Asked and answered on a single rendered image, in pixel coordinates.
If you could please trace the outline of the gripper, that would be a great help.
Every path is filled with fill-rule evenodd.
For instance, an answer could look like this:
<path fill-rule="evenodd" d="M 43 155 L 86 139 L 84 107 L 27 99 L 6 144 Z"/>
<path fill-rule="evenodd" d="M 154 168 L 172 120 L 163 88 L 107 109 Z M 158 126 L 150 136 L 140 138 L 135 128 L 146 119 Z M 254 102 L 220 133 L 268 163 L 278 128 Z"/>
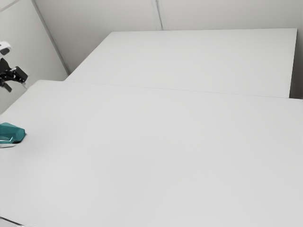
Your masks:
<path fill-rule="evenodd" d="M 8 92 L 12 91 L 12 88 L 6 83 L 6 79 L 10 76 L 10 80 L 18 82 L 18 83 L 25 83 L 28 75 L 19 67 L 16 66 L 15 68 L 11 68 L 8 62 L 4 59 L 0 59 L 0 87 L 6 89 Z"/>

